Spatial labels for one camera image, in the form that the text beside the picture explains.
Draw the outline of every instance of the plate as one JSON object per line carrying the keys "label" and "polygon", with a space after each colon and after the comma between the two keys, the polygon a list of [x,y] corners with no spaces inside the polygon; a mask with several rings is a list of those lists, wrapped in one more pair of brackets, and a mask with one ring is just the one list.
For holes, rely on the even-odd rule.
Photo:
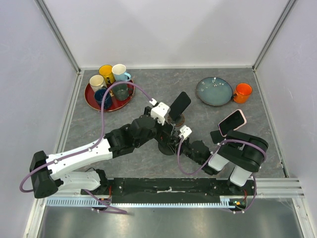
{"label": "plate", "polygon": [[198,98],[210,106],[222,106],[231,100],[232,88],[222,78],[208,77],[196,86]]}
{"label": "plate", "polygon": [[[104,112],[113,112],[113,111],[119,110],[120,108],[123,108],[125,105],[127,105],[128,102],[131,101],[131,99],[134,95],[134,92],[135,92],[134,86],[128,84],[128,88],[132,88],[133,93],[124,101],[117,100],[115,98],[114,94],[112,93],[112,91],[110,90],[110,95],[111,95],[111,99],[112,99],[112,106],[110,108],[104,110]],[[93,89],[91,88],[90,84],[88,83],[86,88],[85,88],[85,100],[91,108],[93,108],[97,111],[101,111],[101,107],[96,102],[96,100],[94,98],[94,94],[95,93],[94,93]]]}

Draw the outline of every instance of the dark blue mug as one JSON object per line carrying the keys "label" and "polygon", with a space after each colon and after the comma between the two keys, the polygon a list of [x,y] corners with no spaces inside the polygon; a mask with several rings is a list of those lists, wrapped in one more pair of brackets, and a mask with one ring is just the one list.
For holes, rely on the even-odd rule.
{"label": "dark blue mug", "polygon": [[[104,97],[106,90],[107,90],[106,88],[101,88],[101,89],[97,90],[94,94],[94,98],[100,107],[101,107],[101,102],[103,101],[103,97]],[[106,95],[104,109],[107,110],[111,106],[112,106],[112,99],[111,99],[111,95],[109,92]]]}

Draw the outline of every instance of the cup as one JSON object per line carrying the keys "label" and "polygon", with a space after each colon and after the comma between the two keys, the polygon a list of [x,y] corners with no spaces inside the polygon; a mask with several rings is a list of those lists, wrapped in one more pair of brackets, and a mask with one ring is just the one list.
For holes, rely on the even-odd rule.
{"label": "cup", "polygon": [[112,92],[117,100],[124,101],[133,94],[133,89],[128,88],[126,84],[119,84],[112,88]]}
{"label": "cup", "polygon": [[[106,90],[107,90],[106,88],[102,88],[102,89],[97,90],[94,94],[94,98],[100,107],[101,107],[101,103],[103,101],[103,97],[104,97]],[[107,110],[111,106],[112,106],[112,99],[111,99],[110,93],[108,93],[106,95],[106,98],[105,98],[104,109]]]}
{"label": "cup", "polygon": [[127,68],[120,63],[112,67],[112,73],[116,81],[130,81],[131,75],[126,71]]}
{"label": "cup", "polygon": [[99,74],[104,77],[105,82],[107,85],[114,83],[115,79],[112,73],[112,66],[111,65],[103,65],[99,69]]}
{"label": "cup", "polygon": [[247,83],[239,83],[234,90],[233,100],[236,103],[245,103],[252,94],[252,87]]}
{"label": "cup", "polygon": [[89,79],[89,84],[94,92],[98,91],[102,87],[107,87],[104,77],[101,75],[94,75]]}

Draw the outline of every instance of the gray table surface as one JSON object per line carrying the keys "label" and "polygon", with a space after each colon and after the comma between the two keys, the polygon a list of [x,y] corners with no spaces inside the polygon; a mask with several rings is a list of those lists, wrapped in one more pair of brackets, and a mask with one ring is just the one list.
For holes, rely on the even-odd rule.
{"label": "gray table surface", "polygon": [[[135,83],[140,85],[157,101],[170,105],[182,91],[191,98],[192,103],[185,110],[185,124],[193,131],[190,140],[202,140],[210,149],[214,149],[210,131],[217,129],[217,124],[236,109],[241,109],[246,116],[247,124],[239,129],[254,136],[261,137],[269,143],[267,160],[257,173],[259,178],[283,178],[284,173],[278,153],[265,115],[263,103],[250,68],[206,68],[206,69],[131,69]],[[101,132],[100,112],[90,108],[84,98],[84,90],[90,77],[98,74],[97,70],[84,71],[79,96],[70,125],[65,151],[88,144],[96,140]],[[221,107],[212,107],[201,102],[195,95],[197,83],[206,77],[220,77],[232,88],[238,83],[246,82],[253,87],[253,93],[245,104],[229,102]],[[137,90],[132,100],[122,109],[105,113],[105,132],[131,123],[143,114],[144,107],[149,106],[147,98]],[[185,156],[181,156],[181,164],[185,171],[192,172],[199,166]],[[108,177],[147,177],[147,178],[180,178],[186,177],[177,166],[176,156],[165,156],[159,152],[157,142],[151,140],[132,154],[112,160],[102,161],[85,166],[105,170]],[[218,178],[229,177],[232,164],[218,174]],[[195,177],[209,177],[199,172]]]}

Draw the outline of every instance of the pink phone case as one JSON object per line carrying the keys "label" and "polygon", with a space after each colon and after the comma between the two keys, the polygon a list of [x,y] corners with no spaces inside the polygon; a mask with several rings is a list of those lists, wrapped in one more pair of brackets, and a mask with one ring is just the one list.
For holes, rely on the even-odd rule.
{"label": "pink phone case", "polygon": [[223,134],[222,134],[219,125],[220,125],[224,120],[226,120],[228,117],[230,117],[232,114],[234,114],[236,111],[239,111],[239,112],[240,112],[240,114],[241,114],[241,116],[242,116],[242,118],[243,118],[243,120],[244,120],[244,123],[241,124],[240,126],[238,126],[237,128],[233,129],[233,130],[237,130],[237,129],[239,129],[240,127],[242,127],[243,125],[245,125],[245,124],[247,123],[247,119],[246,119],[246,117],[244,116],[242,110],[241,110],[241,109],[235,110],[233,113],[231,113],[229,116],[227,116],[225,119],[223,119],[223,120],[218,124],[218,128],[219,128],[220,134],[221,134],[223,137],[225,137],[227,134],[226,134],[226,135],[223,135]]}

